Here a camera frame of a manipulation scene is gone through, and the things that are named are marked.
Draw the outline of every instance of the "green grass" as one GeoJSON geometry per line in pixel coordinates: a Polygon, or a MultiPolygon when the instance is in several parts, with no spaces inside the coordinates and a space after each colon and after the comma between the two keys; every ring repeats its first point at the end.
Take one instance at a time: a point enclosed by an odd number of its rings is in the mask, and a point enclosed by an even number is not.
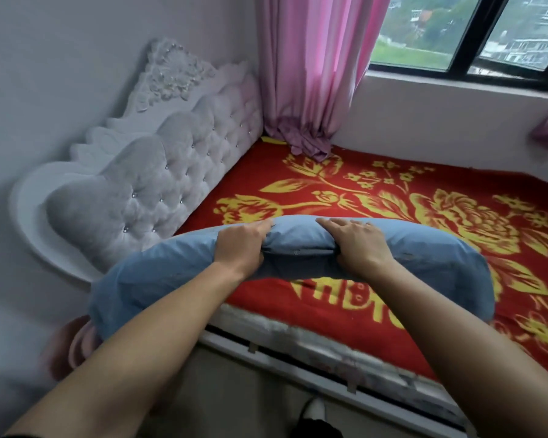
{"type": "Polygon", "coordinates": [[[430,50],[389,46],[387,43],[378,40],[373,48],[370,61],[380,64],[446,70],[451,64],[451,59],[452,55],[431,52],[430,50]]]}

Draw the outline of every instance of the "window sill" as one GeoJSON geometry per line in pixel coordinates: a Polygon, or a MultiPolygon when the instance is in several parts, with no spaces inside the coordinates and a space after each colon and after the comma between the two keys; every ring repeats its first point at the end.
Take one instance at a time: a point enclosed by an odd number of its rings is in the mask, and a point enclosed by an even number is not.
{"type": "Polygon", "coordinates": [[[548,99],[548,92],[539,92],[537,90],[531,90],[531,89],[519,89],[516,87],[481,85],[479,83],[469,83],[469,82],[456,81],[456,80],[445,80],[445,79],[438,79],[438,78],[429,78],[425,76],[404,75],[401,73],[370,71],[370,70],[368,70],[365,73],[365,76],[390,79],[390,80],[400,80],[407,83],[421,83],[425,85],[449,86],[456,89],[481,90],[484,92],[497,92],[497,93],[503,93],[507,95],[519,95],[523,97],[548,99]]]}

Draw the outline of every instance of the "pillowcase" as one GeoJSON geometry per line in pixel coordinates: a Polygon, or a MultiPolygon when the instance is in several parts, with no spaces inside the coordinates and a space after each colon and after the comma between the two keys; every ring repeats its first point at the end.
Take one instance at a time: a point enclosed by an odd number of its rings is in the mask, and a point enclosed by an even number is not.
{"type": "MultiPolygon", "coordinates": [[[[330,277],[357,281],[337,263],[335,240],[317,218],[276,218],[262,246],[264,261],[250,280],[330,277]]],[[[417,278],[483,321],[491,320],[493,284],[479,252],[451,234],[420,224],[384,218],[354,220],[379,227],[394,258],[417,278]]],[[[225,227],[169,238],[132,254],[94,283],[89,315],[102,338],[109,338],[132,317],[209,266],[217,235],[225,227]]]]}

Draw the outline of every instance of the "floor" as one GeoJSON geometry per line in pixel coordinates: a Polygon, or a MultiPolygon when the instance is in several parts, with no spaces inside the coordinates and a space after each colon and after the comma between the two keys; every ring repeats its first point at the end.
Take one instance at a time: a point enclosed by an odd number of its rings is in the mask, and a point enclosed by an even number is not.
{"type": "MultiPolygon", "coordinates": [[[[282,438],[312,396],[304,388],[197,346],[170,400],[143,424],[142,438],[282,438]]],[[[347,405],[327,403],[327,419],[345,438],[419,437],[347,405]]]]}

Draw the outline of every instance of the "left hand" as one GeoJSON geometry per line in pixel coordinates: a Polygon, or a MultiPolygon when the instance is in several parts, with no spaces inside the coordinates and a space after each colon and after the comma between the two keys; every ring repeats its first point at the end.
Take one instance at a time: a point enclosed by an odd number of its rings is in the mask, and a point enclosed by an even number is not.
{"type": "Polygon", "coordinates": [[[274,221],[264,220],[225,228],[217,235],[214,263],[226,266],[240,278],[249,278],[264,259],[262,243],[274,221]]]}

